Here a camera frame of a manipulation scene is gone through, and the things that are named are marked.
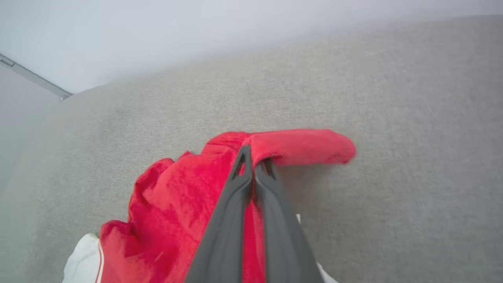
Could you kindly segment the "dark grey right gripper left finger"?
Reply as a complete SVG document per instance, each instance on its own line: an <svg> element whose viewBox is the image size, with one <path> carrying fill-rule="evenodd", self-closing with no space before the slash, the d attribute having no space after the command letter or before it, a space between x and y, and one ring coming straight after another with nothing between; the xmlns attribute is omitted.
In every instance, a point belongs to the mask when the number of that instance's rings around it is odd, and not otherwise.
<svg viewBox="0 0 503 283"><path fill-rule="evenodd" d="M253 161L245 145L235 158L185 283L241 283L244 212L252 179Z"/></svg>

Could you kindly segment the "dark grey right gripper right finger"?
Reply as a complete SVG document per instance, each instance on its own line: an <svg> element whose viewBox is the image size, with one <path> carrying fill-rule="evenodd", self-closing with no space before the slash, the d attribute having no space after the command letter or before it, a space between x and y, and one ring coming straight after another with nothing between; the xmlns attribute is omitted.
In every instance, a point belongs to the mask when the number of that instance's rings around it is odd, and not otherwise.
<svg viewBox="0 0 503 283"><path fill-rule="evenodd" d="M266 283L324 283L272 159L257 164L255 182L263 215Z"/></svg>

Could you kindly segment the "red basketball jersey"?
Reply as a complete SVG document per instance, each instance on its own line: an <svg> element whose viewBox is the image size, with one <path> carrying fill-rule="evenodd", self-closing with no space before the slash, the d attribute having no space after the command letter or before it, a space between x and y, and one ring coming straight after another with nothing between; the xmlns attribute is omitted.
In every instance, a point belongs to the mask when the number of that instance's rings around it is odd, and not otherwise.
<svg viewBox="0 0 503 283"><path fill-rule="evenodd" d="M229 131L201 153L153 163L135 183L126 222L84 235L64 267L62 283L182 283L241 147L253 165L345 164L354 143L330 129Z"/></svg>

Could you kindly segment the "grey fabric sofa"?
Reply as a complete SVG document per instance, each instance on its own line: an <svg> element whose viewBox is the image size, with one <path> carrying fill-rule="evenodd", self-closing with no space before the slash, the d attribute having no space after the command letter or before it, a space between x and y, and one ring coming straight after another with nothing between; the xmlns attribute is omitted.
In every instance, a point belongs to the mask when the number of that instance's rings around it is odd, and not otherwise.
<svg viewBox="0 0 503 283"><path fill-rule="evenodd" d="M0 283L61 283L126 220L153 162L225 131L344 134L348 165L281 169L340 283L503 283L503 16L330 37L92 88L61 102L0 195Z"/></svg>

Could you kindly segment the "grey wall trim strip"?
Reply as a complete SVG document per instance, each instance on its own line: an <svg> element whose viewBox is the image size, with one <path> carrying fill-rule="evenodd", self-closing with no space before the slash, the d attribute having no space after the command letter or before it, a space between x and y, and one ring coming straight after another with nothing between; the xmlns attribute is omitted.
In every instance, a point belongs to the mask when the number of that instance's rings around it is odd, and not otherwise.
<svg viewBox="0 0 503 283"><path fill-rule="evenodd" d="M4 66L5 68L17 73L18 75L22 76L23 78L37 84L38 86L46 89L49 92L54 93L59 97L60 100L65 100L67 98L70 98L73 94L63 90L61 87L56 86L52 82L49 82L48 80L44 79L43 77L39 76L38 74L31 72L31 70L25 68L24 66L20 65L19 63L9 59L7 56L4 56L3 54L0 53L0 66Z"/></svg>

